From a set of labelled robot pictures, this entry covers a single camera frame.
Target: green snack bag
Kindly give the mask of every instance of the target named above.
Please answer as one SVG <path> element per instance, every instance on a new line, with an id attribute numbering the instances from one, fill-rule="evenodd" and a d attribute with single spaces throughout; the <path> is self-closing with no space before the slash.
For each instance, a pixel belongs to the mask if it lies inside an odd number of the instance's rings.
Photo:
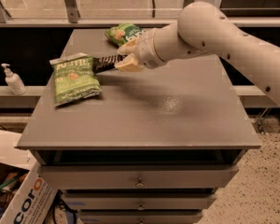
<path id="1" fill-rule="evenodd" d="M 121 23 L 117 27 L 111 27 L 105 31 L 105 35 L 119 47 L 123 44 L 141 36 L 144 32 L 132 23 Z"/>
<path id="2" fill-rule="evenodd" d="M 102 92 L 92 71 L 93 57 L 79 53 L 50 61 L 54 69 L 55 105 L 63 105 Z"/>

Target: white bottle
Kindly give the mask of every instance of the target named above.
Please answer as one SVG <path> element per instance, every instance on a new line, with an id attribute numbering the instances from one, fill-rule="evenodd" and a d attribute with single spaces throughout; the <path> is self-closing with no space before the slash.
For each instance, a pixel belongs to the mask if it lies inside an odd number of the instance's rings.
<path id="1" fill-rule="evenodd" d="M 27 88 L 22 83 L 21 78 L 18 74 L 13 73 L 8 67 L 9 64 L 3 63 L 1 66 L 4 68 L 4 72 L 6 73 L 6 82 L 8 86 L 11 88 L 14 94 L 21 95 L 27 91 Z"/>

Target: glass panel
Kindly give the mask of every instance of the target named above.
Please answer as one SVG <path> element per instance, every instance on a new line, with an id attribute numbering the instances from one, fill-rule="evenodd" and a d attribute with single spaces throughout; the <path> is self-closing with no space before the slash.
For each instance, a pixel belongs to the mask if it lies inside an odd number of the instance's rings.
<path id="1" fill-rule="evenodd" d="M 77 0 L 81 18 L 176 18 L 184 0 Z"/>
<path id="2" fill-rule="evenodd" d="M 13 18 L 67 18 L 64 0 L 1 0 Z"/>

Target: speckled floor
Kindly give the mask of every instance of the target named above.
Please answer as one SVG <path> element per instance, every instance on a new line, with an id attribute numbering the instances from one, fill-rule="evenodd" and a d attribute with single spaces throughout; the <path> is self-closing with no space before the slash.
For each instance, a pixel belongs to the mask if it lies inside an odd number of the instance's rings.
<path id="1" fill-rule="evenodd" d="M 249 116 L 253 122 L 255 116 Z M 21 133 L 25 123 L 1 123 Z M 280 111 L 263 121 L 261 149 L 249 150 L 238 163 L 240 171 L 206 211 L 199 224 L 280 224 Z M 56 209 L 58 224 L 67 223 Z M 53 224 L 51 213 L 45 224 Z"/>

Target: drawer handle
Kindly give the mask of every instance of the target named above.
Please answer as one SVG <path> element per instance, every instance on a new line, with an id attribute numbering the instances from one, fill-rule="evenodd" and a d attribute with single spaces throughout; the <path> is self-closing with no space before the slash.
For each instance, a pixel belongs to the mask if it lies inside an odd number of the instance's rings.
<path id="1" fill-rule="evenodd" d="M 144 211 L 144 206 L 140 203 L 138 206 L 138 211 Z"/>
<path id="2" fill-rule="evenodd" d="M 142 182 L 142 179 L 139 178 L 138 182 L 135 184 L 137 188 L 143 188 L 145 186 L 145 184 Z"/>

